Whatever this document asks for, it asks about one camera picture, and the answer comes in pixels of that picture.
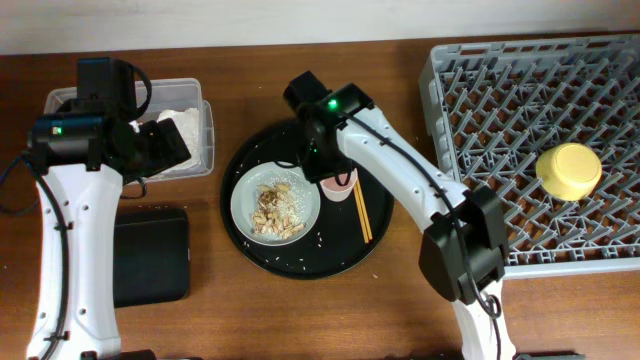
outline round black tray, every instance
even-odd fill
[[[295,121],[279,123],[251,138],[227,167],[220,209],[229,237],[253,263],[289,278],[318,279],[343,272],[371,253],[389,226],[394,199],[369,172],[355,164],[373,235],[368,244],[362,235],[354,194],[335,203],[328,200],[320,188],[320,215],[304,237],[284,246],[264,246],[246,238],[231,217],[233,188],[254,166],[274,160],[295,163],[296,150],[304,141],[302,129]]]

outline food in bowl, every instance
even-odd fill
[[[299,201],[290,184],[258,185],[258,194],[251,219],[254,234],[275,234],[287,240],[304,229],[298,214]]]

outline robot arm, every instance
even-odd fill
[[[147,87],[136,107],[134,74]],[[113,232],[122,185],[191,155],[172,120],[128,124],[151,99],[131,64],[78,62],[78,95],[38,118],[22,156],[38,183],[43,248],[38,316],[28,359],[155,359],[121,354],[113,304]]]
[[[472,193],[440,172],[402,139],[373,101],[352,84],[331,92],[307,72],[291,82],[284,96],[302,122],[309,146],[317,150],[301,149],[298,156],[307,179],[316,182],[344,173],[350,160],[373,174],[409,211],[424,234],[420,268],[434,289],[453,302],[465,359],[496,359],[498,344],[499,359],[512,359],[515,347],[504,315],[494,322],[472,294],[448,207],[417,166],[389,143],[402,149],[445,191],[457,217],[466,223],[465,242],[476,285],[485,298],[494,295],[499,300],[508,247],[501,204],[495,194],[487,188]]]

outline plastic dish rack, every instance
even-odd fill
[[[438,46],[420,92],[440,169],[502,200],[507,278],[640,269],[640,36]],[[603,164],[578,202],[535,174],[567,142]]]

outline yellow cup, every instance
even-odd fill
[[[589,195],[600,181],[602,163],[593,150],[582,144],[562,144],[540,155],[536,176],[549,194],[577,201]]]

